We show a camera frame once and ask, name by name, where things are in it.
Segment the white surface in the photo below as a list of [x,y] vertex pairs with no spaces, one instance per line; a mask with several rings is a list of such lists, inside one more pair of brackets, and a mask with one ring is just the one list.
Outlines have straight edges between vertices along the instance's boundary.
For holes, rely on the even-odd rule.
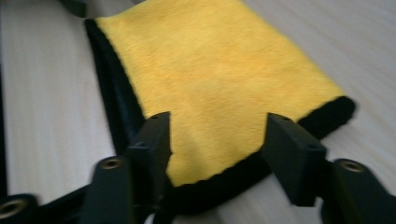
[[[396,195],[393,1],[247,2],[359,104],[356,118],[323,141],[329,157],[366,164]],[[94,162],[112,152],[81,20],[62,13],[44,0],[2,7],[10,189],[36,192],[44,202],[85,184]],[[290,206],[271,176],[218,209],[176,223],[320,222],[317,209]]]

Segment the table surface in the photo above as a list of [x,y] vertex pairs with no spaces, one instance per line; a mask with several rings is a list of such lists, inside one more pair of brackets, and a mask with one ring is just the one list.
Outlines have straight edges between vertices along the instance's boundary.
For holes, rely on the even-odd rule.
[[[129,1],[94,1],[109,16]],[[391,0],[247,0],[291,38],[359,109],[322,141],[328,158],[370,167],[396,195],[396,5]],[[10,193],[42,203],[88,183],[113,154],[82,19],[56,1],[2,1],[4,100]],[[175,223],[320,223],[318,206],[291,206],[273,176],[217,209]]]

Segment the black stitched border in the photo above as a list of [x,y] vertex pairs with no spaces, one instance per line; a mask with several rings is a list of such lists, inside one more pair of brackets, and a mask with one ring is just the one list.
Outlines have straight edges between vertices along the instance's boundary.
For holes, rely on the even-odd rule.
[[[136,133],[140,128],[141,109],[134,104],[137,104],[137,99],[133,93],[133,87],[129,85],[128,77],[106,36],[97,27],[95,21],[87,20],[85,25],[92,44],[114,145],[126,146],[128,142],[132,141],[131,138],[126,137],[126,133],[128,131]],[[130,98],[133,99],[133,106],[128,106],[130,103],[125,102],[130,101]],[[353,101],[342,96],[313,111],[306,118],[301,119],[299,124],[315,137],[322,138],[340,125],[347,123],[354,110],[355,104]],[[139,125],[135,125],[128,119],[120,119],[122,116],[137,116]],[[171,188],[163,197],[162,214],[172,216],[174,214],[193,215],[204,212],[230,200],[270,173],[269,167],[260,154],[258,152],[253,153],[235,166],[228,168],[219,175],[212,176],[208,180]]]

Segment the microfiber towel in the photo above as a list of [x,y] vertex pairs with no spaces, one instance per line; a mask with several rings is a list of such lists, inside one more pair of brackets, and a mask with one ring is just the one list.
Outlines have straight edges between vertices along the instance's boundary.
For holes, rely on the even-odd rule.
[[179,213],[205,211],[267,175],[258,151],[268,112],[322,138],[355,110],[239,0],[148,0],[86,28],[116,147],[144,118],[171,112],[168,202]]

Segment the metal grommet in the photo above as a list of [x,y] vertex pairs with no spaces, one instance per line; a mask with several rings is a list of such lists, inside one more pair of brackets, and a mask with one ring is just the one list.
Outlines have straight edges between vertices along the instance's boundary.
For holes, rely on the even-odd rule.
[[23,199],[12,200],[3,204],[0,204],[0,219],[12,217],[22,211],[27,205],[27,202]]
[[102,162],[102,169],[111,170],[121,166],[121,160],[119,159],[110,159]]
[[348,171],[356,173],[364,172],[364,167],[354,161],[342,161],[341,165]]

